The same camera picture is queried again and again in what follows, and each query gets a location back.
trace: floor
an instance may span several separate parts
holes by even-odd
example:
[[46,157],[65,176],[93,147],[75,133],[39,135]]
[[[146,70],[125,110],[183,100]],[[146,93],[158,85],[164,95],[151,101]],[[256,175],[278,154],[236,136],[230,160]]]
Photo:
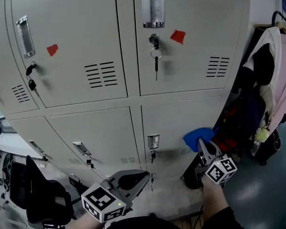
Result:
[[[280,125],[278,131],[283,145],[268,160],[267,165],[260,166],[244,154],[238,171],[224,188],[227,201],[235,211],[236,220],[246,229],[286,228],[286,123]],[[47,179],[62,183],[72,198],[78,197],[67,176],[55,166],[47,164],[46,169],[41,171]],[[4,189],[0,186],[0,195],[2,192]],[[4,200],[0,198],[0,207],[3,203]],[[199,191],[186,188],[180,180],[166,189],[143,191],[133,200],[133,211],[121,219],[153,212],[160,218],[174,220],[199,211],[201,205],[202,195]],[[85,212],[81,203],[77,203],[74,210],[77,217]],[[12,226],[4,218],[15,220],[19,225]],[[25,224],[25,210],[15,207],[12,202],[0,210],[0,228],[24,228]]]

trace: blue object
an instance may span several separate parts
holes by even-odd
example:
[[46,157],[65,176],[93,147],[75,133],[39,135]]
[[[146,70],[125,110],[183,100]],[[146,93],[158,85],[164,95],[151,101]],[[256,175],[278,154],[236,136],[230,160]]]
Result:
[[191,131],[190,133],[186,134],[183,137],[183,140],[185,141],[186,145],[188,145],[191,150],[194,152],[198,152],[197,142],[199,138],[202,138],[206,142],[210,142],[211,139],[214,137],[215,133],[211,128],[199,128],[194,131]]

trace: backpack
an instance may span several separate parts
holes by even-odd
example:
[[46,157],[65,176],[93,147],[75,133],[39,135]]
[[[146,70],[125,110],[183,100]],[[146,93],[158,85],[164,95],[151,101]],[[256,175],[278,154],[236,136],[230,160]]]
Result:
[[223,152],[252,146],[250,137],[263,118],[266,104],[259,95],[259,86],[232,101],[220,114],[215,127],[215,142]]

